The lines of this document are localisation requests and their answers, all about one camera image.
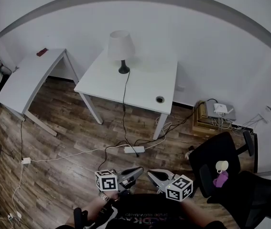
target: wristwatch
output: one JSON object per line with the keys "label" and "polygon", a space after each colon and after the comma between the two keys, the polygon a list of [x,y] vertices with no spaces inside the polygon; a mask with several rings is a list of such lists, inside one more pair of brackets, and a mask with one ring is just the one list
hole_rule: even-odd
{"label": "wristwatch", "polygon": [[99,192],[98,196],[101,197],[104,201],[109,202],[111,198],[109,198],[107,195],[105,195],[103,192]]}

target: floor plank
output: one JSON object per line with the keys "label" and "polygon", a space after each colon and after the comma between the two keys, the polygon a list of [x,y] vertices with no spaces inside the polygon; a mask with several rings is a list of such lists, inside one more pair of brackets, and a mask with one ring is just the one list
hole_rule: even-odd
{"label": "floor plank", "polygon": [[[30,112],[58,132],[54,137],[30,119],[22,124],[23,150],[21,152],[21,122],[5,107],[0,107],[0,144],[5,152],[0,155],[0,206],[5,212],[14,212],[12,194],[21,174],[21,156],[33,160],[56,159],[82,151],[105,148],[124,140],[122,105],[92,98],[104,120],[96,123],[81,97],[74,92],[73,83],[48,79],[35,97]],[[191,110],[173,106],[167,121],[179,123]],[[125,126],[131,143],[137,139],[152,139],[155,119],[152,111],[127,106]],[[192,120],[170,132],[158,146],[136,157],[125,154],[123,147],[108,149],[103,169],[122,170],[142,166],[145,171],[164,168],[192,178],[191,167],[184,154],[189,146],[199,146],[205,139],[191,134]],[[237,147],[242,138],[233,135]],[[98,192],[94,171],[103,162],[103,150],[49,162],[33,162],[23,168],[22,187],[16,192],[15,203],[22,214],[22,222],[32,229],[53,229],[65,223],[76,207],[85,206]],[[240,155],[241,169],[253,171],[254,159]],[[154,193],[155,187],[142,175],[135,193]],[[233,218],[220,205],[207,204],[200,190],[195,194],[196,204],[213,213],[228,229],[237,228]],[[10,228],[6,214],[0,219],[0,228]]]}

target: cream colored cup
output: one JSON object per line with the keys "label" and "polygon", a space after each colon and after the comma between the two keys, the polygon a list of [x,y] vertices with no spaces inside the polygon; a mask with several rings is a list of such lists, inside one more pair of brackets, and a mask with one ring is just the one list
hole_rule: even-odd
{"label": "cream colored cup", "polygon": [[223,172],[224,170],[227,170],[229,167],[229,162],[224,160],[224,161],[218,161],[216,163],[216,170],[217,170],[217,173],[221,173]]}

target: purple cloth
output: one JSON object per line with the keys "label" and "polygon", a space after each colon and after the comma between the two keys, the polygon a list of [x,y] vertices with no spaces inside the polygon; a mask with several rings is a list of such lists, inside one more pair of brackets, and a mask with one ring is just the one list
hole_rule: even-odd
{"label": "purple cloth", "polygon": [[213,181],[215,187],[222,187],[227,181],[228,177],[229,174],[227,173],[227,171],[224,170],[223,172],[221,172],[219,176]]}

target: white desk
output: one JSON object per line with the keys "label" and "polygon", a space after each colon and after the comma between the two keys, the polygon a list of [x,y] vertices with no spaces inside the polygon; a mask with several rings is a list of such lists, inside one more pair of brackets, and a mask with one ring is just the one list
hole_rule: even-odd
{"label": "white desk", "polygon": [[[120,61],[111,61],[105,49],[81,78],[75,91],[122,103],[128,74],[120,74]],[[161,113],[153,135],[157,139],[171,112],[177,60],[166,54],[149,55],[126,61],[130,68],[125,104]],[[156,102],[162,96],[163,103]]]}
{"label": "white desk", "polygon": [[[5,105],[13,114],[22,121],[25,120],[23,115],[26,115],[54,136],[57,135],[57,132],[36,118],[28,109],[47,76],[62,58],[65,66],[70,70],[75,84],[77,84],[79,79],[66,55],[66,49],[53,49],[48,50],[41,57],[36,56],[36,53],[25,57],[18,65],[20,69],[10,76],[0,92],[0,103]],[[97,122],[102,124],[101,117],[95,114],[96,111],[89,96],[83,94],[80,94],[80,96]]]}

